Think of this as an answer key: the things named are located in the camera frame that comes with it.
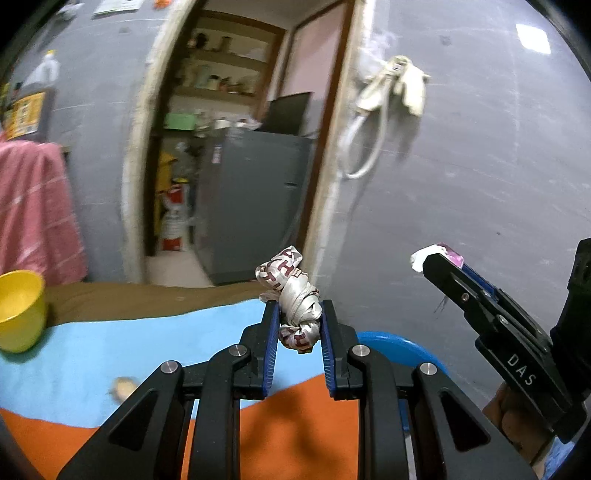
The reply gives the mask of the person's right hand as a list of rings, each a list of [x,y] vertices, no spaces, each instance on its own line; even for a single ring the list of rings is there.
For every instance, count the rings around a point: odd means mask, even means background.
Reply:
[[[505,382],[482,412],[541,477],[555,435],[538,412]]]

